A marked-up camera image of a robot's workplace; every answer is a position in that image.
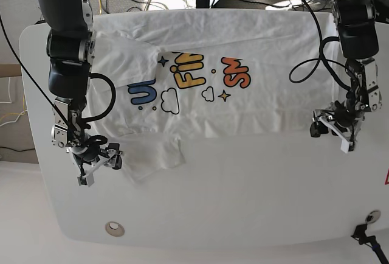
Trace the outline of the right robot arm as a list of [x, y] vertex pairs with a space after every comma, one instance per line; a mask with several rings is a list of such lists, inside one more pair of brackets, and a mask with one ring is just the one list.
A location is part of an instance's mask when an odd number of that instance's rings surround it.
[[[56, 97], [50, 103], [55, 115], [53, 142], [70, 152], [81, 179], [102, 165], [119, 170], [122, 167], [120, 145], [109, 143], [102, 135], [87, 134], [92, 122], [102, 120], [112, 111], [117, 97], [113, 82], [91, 71], [96, 42], [91, 6], [88, 0], [38, 2], [50, 27], [46, 52], [50, 60], [49, 91]], [[83, 117], [89, 82], [93, 79], [108, 84], [111, 100], [101, 114]]]

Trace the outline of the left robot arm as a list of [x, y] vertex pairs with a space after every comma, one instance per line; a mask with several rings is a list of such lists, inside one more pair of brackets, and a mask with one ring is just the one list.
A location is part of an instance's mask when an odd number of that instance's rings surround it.
[[[365, 114], [379, 110], [382, 95], [377, 82], [378, 69], [374, 56], [379, 51], [375, 28], [376, 9], [373, 0], [331, 0], [337, 36], [319, 37], [318, 57], [313, 61], [317, 68], [323, 64], [334, 81], [346, 92], [344, 102], [336, 100], [325, 109], [313, 112], [311, 137], [332, 133], [342, 140], [345, 153], [353, 151], [357, 134]], [[331, 60], [324, 53], [328, 43], [341, 45], [346, 63], [343, 65], [350, 85], [341, 81], [335, 73]]]

